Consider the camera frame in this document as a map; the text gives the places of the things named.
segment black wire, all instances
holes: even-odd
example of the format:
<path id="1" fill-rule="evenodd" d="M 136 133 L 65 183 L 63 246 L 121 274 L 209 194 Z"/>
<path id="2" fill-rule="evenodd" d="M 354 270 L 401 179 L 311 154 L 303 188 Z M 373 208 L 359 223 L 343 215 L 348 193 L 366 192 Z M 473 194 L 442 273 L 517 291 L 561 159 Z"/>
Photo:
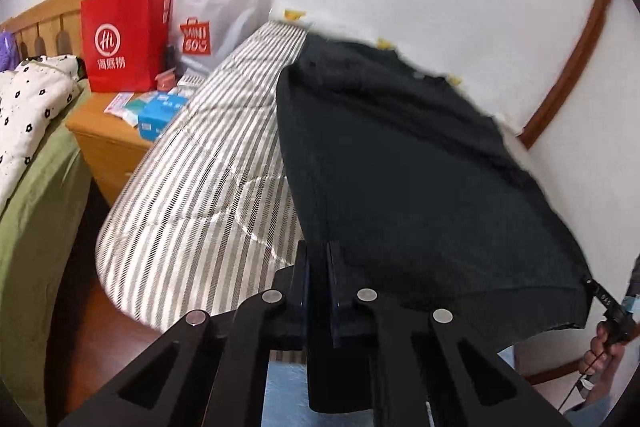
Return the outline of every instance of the black wire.
<path id="1" fill-rule="evenodd" d="M 600 353 L 595 359 L 593 359 L 593 362 L 591 362 L 588 366 L 587 369 L 584 370 L 584 373 L 580 374 L 580 377 L 578 377 L 578 380 L 575 381 L 575 383 L 572 385 L 571 387 L 571 391 L 569 391 L 569 394 L 564 397 L 564 400 L 562 400 L 562 403 L 560 404 L 560 407 L 558 407 L 558 411 L 562 409 L 562 406 L 566 403 L 567 400 L 569 400 L 569 397 L 571 396 L 571 393 L 574 391 L 574 389 L 578 386 L 578 382 L 580 382 L 580 379 L 587 374 L 587 371 L 591 369 L 591 366 L 596 363 L 598 361 L 598 359 L 604 355 L 605 351 L 603 351 L 602 353 Z"/>

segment tissue box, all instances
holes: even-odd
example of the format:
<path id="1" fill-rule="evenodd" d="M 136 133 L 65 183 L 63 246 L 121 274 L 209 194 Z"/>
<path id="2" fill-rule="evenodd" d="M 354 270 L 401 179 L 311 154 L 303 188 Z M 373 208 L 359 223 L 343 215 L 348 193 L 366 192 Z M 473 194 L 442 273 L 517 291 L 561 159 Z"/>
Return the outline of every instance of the tissue box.
<path id="1" fill-rule="evenodd" d="M 159 94 L 138 115 L 138 131 L 145 140 L 155 140 L 188 100 L 175 94 Z"/>

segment hand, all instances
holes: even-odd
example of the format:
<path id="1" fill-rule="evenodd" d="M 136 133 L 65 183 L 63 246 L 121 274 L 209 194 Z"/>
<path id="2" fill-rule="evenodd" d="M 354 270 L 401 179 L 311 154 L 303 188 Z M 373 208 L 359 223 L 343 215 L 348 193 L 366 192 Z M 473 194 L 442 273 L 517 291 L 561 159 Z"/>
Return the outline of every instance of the hand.
<path id="1" fill-rule="evenodd" d="M 613 378 L 625 354 L 625 346 L 623 344 L 613 344 L 605 349 L 604 344 L 607 342 L 608 336 L 609 332 L 605 327 L 605 323 L 601 322 L 596 328 L 596 336 L 591 339 L 591 349 L 584 354 L 580 361 L 578 370 L 582 374 L 593 375 L 594 373 L 600 373 L 600 380 L 589 393 L 584 402 L 585 405 L 598 401 L 609 394 Z M 593 362 L 600 354 L 602 354 L 600 358 Z"/>

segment white circular logo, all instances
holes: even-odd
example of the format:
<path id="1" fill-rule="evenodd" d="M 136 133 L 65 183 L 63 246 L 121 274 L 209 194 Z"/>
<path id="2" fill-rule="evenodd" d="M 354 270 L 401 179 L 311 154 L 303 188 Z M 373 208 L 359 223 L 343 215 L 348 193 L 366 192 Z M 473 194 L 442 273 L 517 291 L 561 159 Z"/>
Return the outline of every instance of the white circular logo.
<path id="1" fill-rule="evenodd" d="M 120 32 L 113 24 L 103 24 L 95 32 L 95 49 L 103 57 L 113 57 L 120 49 Z"/>

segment purple plush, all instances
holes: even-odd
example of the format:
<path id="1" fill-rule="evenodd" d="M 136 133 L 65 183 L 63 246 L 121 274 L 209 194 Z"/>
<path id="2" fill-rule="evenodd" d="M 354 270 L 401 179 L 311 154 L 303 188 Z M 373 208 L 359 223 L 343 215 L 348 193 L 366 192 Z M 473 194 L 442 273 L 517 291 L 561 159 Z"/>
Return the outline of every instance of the purple plush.
<path id="1" fill-rule="evenodd" d="M 0 71 L 15 70 L 20 63 L 18 46 L 11 32 L 0 33 Z"/>

